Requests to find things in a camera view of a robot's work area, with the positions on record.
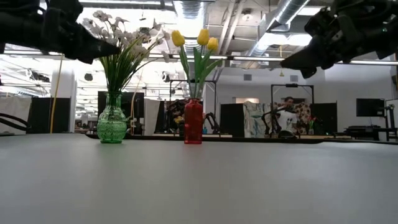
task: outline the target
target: monitor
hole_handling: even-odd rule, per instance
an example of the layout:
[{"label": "monitor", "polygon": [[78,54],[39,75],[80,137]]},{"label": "monitor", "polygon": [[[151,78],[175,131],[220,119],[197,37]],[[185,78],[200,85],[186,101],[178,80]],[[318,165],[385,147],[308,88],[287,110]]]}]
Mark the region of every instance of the monitor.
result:
[{"label": "monitor", "polygon": [[384,117],[384,99],[356,99],[356,116]]}]

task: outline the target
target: man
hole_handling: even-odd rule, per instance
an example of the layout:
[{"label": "man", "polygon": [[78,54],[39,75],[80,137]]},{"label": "man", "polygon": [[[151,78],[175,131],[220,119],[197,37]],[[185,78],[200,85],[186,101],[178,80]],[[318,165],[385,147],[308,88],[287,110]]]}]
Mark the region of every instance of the man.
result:
[{"label": "man", "polygon": [[281,127],[281,130],[288,130],[293,133],[296,133],[297,115],[293,113],[294,112],[293,102],[294,102],[293,97],[288,96],[285,98],[284,104],[280,107],[285,109],[279,112],[280,116],[279,118],[277,118],[277,120],[279,126]]}]

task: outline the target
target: tulip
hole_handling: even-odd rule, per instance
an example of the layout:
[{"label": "tulip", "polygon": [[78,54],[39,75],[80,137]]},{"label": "tulip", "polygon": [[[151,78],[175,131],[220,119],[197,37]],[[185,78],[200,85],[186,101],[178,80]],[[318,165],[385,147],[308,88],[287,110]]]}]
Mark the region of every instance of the tulip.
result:
[{"label": "tulip", "polygon": [[202,29],[200,30],[199,36],[197,38],[197,42],[200,45],[207,45],[209,42],[209,30],[208,29]]},{"label": "tulip", "polygon": [[172,32],[172,40],[176,47],[181,47],[185,44],[184,36],[178,30]]},{"label": "tulip", "polygon": [[207,49],[209,50],[217,50],[218,49],[218,40],[217,38],[210,38],[209,43],[207,44]]}]

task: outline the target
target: table surface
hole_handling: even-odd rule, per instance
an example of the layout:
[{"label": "table surface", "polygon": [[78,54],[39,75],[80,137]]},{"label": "table surface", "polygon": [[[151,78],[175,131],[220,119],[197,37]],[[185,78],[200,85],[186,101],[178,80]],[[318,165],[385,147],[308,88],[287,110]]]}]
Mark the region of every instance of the table surface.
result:
[{"label": "table surface", "polygon": [[398,223],[398,148],[0,138],[2,224]]}]

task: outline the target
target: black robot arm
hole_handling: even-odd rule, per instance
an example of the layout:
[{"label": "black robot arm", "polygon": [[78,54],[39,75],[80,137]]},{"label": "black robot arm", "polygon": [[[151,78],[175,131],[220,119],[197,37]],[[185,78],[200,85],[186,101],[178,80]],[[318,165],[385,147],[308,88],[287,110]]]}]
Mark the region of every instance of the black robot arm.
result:
[{"label": "black robot arm", "polygon": [[76,23],[83,12],[78,0],[51,0],[46,11],[38,10],[39,0],[0,0],[0,53],[6,43],[63,53],[84,63],[119,53]]},{"label": "black robot arm", "polygon": [[336,0],[305,25],[310,43],[280,64],[301,70],[304,78],[334,63],[376,52],[379,59],[398,48],[398,2],[388,0]]}]

